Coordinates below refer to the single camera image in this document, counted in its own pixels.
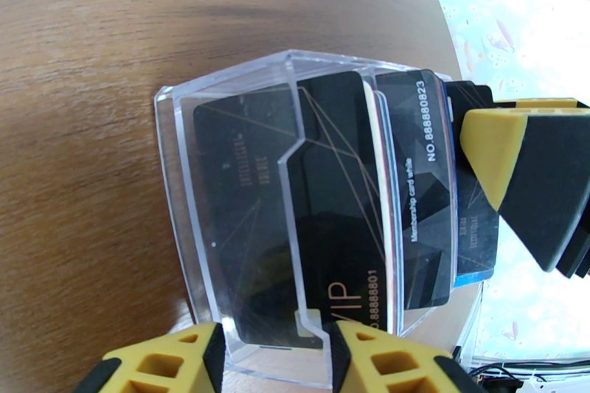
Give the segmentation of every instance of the floral wallpaper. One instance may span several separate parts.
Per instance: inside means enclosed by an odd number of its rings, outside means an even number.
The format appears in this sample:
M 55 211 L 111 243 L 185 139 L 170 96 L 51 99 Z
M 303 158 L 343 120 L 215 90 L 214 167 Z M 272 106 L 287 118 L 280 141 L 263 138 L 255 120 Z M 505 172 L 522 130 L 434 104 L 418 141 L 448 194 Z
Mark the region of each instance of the floral wallpaper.
M 489 85 L 496 99 L 576 97 L 590 103 L 590 0 L 439 1 L 465 79 Z M 543 272 L 501 223 L 475 356 L 590 357 L 588 299 L 590 277 Z

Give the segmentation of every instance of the black card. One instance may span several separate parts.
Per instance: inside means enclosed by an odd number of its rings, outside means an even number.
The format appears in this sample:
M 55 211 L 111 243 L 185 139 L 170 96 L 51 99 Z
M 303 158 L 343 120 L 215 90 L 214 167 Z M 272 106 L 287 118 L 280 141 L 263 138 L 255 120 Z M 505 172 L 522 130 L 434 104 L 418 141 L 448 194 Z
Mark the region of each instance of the black card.
M 346 72 L 298 85 L 307 140 L 288 166 L 308 307 L 320 309 L 324 323 L 386 329 L 384 231 L 364 84 Z
M 277 86 L 198 106 L 191 161 L 207 267 L 220 314 L 246 343 L 300 338 L 278 161 L 296 144 L 291 90 Z
M 444 85 L 430 71 L 377 76 L 387 100 L 399 178 L 404 306 L 445 304 L 454 283 L 457 204 Z
M 453 135 L 457 161 L 459 286 L 491 277 L 496 265 L 500 216 L 487 201 L 459 143 L 465 114 L 475 108 L 495 108 L 496 105 L 493 102 L 492 91 L 487 86 L 462 81 L 446 83 L 446 88 L 453 108 Z

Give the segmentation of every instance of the cable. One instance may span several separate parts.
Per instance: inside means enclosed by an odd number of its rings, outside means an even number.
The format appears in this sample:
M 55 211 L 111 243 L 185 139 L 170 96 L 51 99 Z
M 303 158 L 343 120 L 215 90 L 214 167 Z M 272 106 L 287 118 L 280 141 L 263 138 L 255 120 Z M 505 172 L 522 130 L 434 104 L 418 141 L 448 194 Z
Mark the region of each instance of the cable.
M 500 371 L 501 373 L 504 373 L 506 376 L 508 376 L 510 379 L 516 379 L 516 376 L 513 375 L 511 372 L 509 372 L 507 369 L 505 369 L 501 364 L 491 364 L 491 365 L 485 365 L 485 366 L 481 366 L 479 368 L 476 369 L 472 369 L 469 372 L 469 375 L 474 378 L 476 376 L 480 376 L 483 375 L 486 371 L 490 370 L 490 369 L 497 369 L 498 371 Z
M 497 366 L 501 366 L 503 368 L 518 368 L 518 369 L 549 369 L 556 371 L 561 371 L 563 369 L 568 368 L 589 368 L 590 369 L 590 360 L 586 359 L 583 361 L 576 361 L 576 362 L 549 362 L 549 361 L 539 361 L 539 362 L 495 362 L 493 364 L 483 365 L 478 368 L 472 369 L 469 372 L 469 375 L 473 376 L 476 375 L 477 372 L 484 372 L 489 368 L 494 368 Z
M 577 375 L 588 375 L 588 374 L 590 374 L 589 370 L 575 371 L 575 372 L 568 372 L 568 373 L 560 373 L 560 372 L 541 373 L 539 375 L 545 377 L 545 376 L 577 376 Z

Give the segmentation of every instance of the wood grain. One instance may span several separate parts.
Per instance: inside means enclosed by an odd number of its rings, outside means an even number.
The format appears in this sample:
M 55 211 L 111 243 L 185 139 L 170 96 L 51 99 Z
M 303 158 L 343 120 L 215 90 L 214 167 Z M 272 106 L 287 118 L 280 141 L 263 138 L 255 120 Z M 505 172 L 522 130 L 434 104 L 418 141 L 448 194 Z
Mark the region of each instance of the wood grain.
M 459 70 L 437 0 L 0 0 L 0 391 L 186 320 L 152 98 L 287 48 Z

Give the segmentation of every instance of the round wooden tabletop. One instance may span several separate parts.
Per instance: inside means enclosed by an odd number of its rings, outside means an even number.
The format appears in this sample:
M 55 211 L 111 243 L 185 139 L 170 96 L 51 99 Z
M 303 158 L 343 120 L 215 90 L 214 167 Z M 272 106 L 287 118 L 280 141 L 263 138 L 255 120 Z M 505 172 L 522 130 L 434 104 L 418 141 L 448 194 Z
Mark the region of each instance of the round wooden tabletop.
M 0 390 L 190 320 L 153 95 L 282 49 L 459 75 L 437 0 L 0 0 Z

